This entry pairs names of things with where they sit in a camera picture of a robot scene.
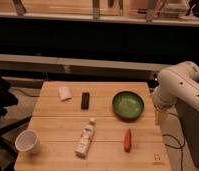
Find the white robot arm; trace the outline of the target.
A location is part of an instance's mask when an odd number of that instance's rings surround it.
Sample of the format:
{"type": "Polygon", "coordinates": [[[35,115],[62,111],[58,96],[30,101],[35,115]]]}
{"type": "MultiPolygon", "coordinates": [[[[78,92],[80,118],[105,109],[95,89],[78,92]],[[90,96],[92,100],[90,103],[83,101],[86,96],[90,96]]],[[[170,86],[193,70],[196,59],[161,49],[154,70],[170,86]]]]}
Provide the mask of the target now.
{"type": "Polygon", "coordinates": [[[199,112],[199,66],[185,61],[162,69],[157,75],[159,85],[152,92],[155,124],[161,125],[170,109],[180,99],[199,112]]]}

